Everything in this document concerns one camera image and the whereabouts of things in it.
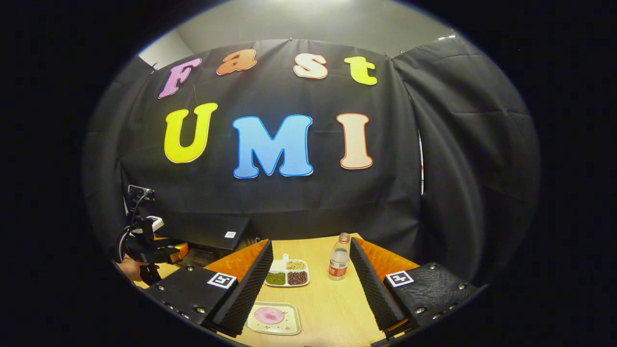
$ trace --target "blue letter m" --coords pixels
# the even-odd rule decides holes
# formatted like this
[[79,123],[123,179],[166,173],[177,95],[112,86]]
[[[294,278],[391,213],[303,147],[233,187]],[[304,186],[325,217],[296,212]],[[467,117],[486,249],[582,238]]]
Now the blue letter m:
[[307,131],[313,124],[311,117],[301,114],[287,116],[274,138],[258,117],[242,117],[234,120],[238,131],[238,167],[233,171],[237,178],[253,178],[259,169],[253,165],[253,153],[266,175],[270,176],[276,163],[285,152],[279,172],[283,176],[307,176],[313,173],[307,153]]

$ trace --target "yellow letter u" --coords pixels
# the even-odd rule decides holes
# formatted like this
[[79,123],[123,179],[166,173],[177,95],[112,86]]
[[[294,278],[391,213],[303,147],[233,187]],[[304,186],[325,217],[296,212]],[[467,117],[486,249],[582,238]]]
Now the yellow letter u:
[[167,130],[165,131],[165,155],[172,162],[192,162],[197,159],[205,150],[208,142],[208,128],[210,127],[210,116],[218,108],[214,102],[195,107],[197,124],[195,126],[195,139],[188,147],[180,146],[180,131],[182,121],[189,114],[189,111],[177,110],[167,115]]

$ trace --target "plate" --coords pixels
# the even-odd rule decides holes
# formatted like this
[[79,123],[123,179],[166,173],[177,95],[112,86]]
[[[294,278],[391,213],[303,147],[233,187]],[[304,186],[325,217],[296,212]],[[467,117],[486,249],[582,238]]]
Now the plate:
[[[283,312],[285,317],[277,324],[262,323],[255,317],[255,311],[263,307],[279,309]],[[266,303],[261,301],[255,302],[244,326],[254,332],[272,335],[297,335],[302,330],[300,327],[298,309],[294,305],[288,303]]]
[[[288,270],[287,263],[291,261],[301,262],[304,264],[305,268],[302,270]],[[301,284],[297,284],[297,285],[290,285],[289,284],[289,274],[294,273],[294,272],[303,272],[303,271],[307,273],[307,281]],[[263,282],[269,286],[303,286],[310,282],[309,266],[307,265],[307,262],[300,260],[300,259],[290,259],[288,254],[284,254],[282,259],[277,259],[277,260],[272,261],[272,265],[270,266],[270,272],[273,274],[284,273],[285,274],[285,284],[284,285],[273,285],[264,280]]]

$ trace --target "black foam padding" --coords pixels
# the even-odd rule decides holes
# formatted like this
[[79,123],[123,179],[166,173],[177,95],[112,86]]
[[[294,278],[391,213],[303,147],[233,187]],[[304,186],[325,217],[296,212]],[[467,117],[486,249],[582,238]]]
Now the black foam padding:
[[[152,284],[146,293],[173,307],[170,311],[178,315],[186,314],[191,321],[201,324],[214,316],[238,285],[237,280],[233,280],[227,289],[209,284],[208,281],[216,275],[214,271],[187,265]],[[197,307],[203,308],[205,312],[198,312]]]
[[218,331],[232,337],[242,334],[244,323],[251,313],[273,260],[272,241],[268,240],[242,282],[212,319]]
[[355,238],[351,239],[349,256],[354,263],[364,295],[369,307],[371,307],[371,311],[373,311],[373,316],[379,329],[385,330],[405,319],[405,314],[388,295],[375,270],[373,270],[373,266],[368,261],[366,254],[364,254],[364,250],[362,250]]
[[420,325],[442,319],[478,290],[436,262],[405,272],[407,278],[399,275],[400,283],[404,284],[393,286],[389,275],[384,278],[384,284],[401,308]]

